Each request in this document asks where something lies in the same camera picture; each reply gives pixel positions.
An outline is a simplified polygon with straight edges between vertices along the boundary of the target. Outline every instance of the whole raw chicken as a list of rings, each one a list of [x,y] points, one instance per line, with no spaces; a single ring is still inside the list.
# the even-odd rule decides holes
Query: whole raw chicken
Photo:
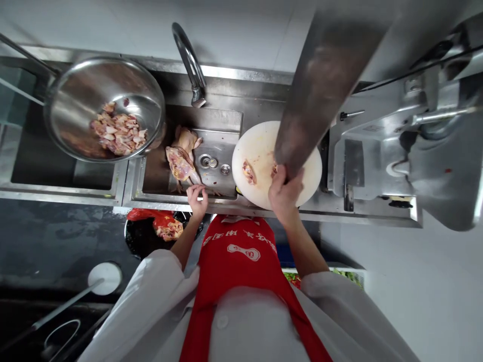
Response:
[[[166,147],[166,157],[170,163],[171,172],[178,181],[176,188],[181,193],[183,191],[181,181],[188,181],[190,185],[203,184],[195,169],[193,157],[193,149],[203,142],[203,138],[198,138],[195,132],[181,126],[176,128],[175,137],[171,147]]]

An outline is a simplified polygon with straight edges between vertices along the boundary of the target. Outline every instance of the round cutting board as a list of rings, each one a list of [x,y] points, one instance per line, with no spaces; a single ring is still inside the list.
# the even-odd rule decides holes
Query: round cutting board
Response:
[[[268,189],[272,184],[271,172],[273,165],[273,150],[277,140],[280,121],[270,121],[257,124],[250,128],[238,140],[231,160],[233,179],[243,196],[255,205],[271,210],[268,200]],[[247,160],[257,178],[256,185],[250,185],[243,174],[243,162]],[[305,162],[303,175],[303,190],[296,205],[308,201],[317,190],[322,177],[322,159],[315,148]]]

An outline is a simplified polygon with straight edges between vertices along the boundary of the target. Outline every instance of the hand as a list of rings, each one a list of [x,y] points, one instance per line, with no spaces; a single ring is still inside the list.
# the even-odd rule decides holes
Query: hand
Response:
[[[303,190],[302,178],[303,168],[296,178],[284,185],[287,179],[287,169],[284,165],[278,165],[277,174],[273,177],[272,185],[268,190],[272,210],[284,228],[287,228],[299,217],[295,203]]]
[[[203,195],[202,201],[198,201],[200,191]],[[206,186],[192,185],[186,190],[186,193],[188,194],[188,204],[190,204],[191,210],[193,211],[192,217],[201,221],[203,216],[206,214],[206,209],[208,208],[208,194],[206,193]]]

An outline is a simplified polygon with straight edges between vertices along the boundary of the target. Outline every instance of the green vegetables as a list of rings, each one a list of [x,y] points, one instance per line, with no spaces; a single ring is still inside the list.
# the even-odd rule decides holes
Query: green vegetables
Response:
[[[361,283],[360,277],[356,273],[354,273],[352,271],[340,271],[340,270],[337,270],[336,268],[334,268],[334,270],[332,272],[335,273],[335,274],[342,275],[343,277],[346,277],[347,279],[349,279],[353,283],[357,284],[361,289],[364,289],[364,287]],[[297,288],[300,289],[300,282],[302,280],[300,279],[300,277],[298,276],[297,273],[285,273],[284,272],[283,274],[285,275],[285,277],[287,278],[287,280],[289,282],[291,282]]]
[[[335,273],[335,274],[342,275],[342,276],[346,277],[347,279],[350,279],[352,282],[357,284],[361,289],[364,289],[362,287],[362,284],[359,280],[359,276],[357,274],[355,274],[351,271],[339,271],[336,268],[334,268],[334,270],[332,272]]]

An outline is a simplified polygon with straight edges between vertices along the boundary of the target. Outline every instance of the faucet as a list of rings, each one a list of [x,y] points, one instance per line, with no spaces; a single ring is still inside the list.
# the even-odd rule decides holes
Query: faucet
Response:
[[[191,89],[193,91],[191,105],[195,108],[200,108],[206,103],[203,94],[203,89],[206,87],[206,81],[203,72],[201,71],[200,63],[198,62],[195,51],[181,25],[173,23],[173,25],[171,25],[171,30],[173,31],[173,36],[178,50],[180,51],[181,59],[183,60],[186,72],[188,72],[188,77],[191,81]]]

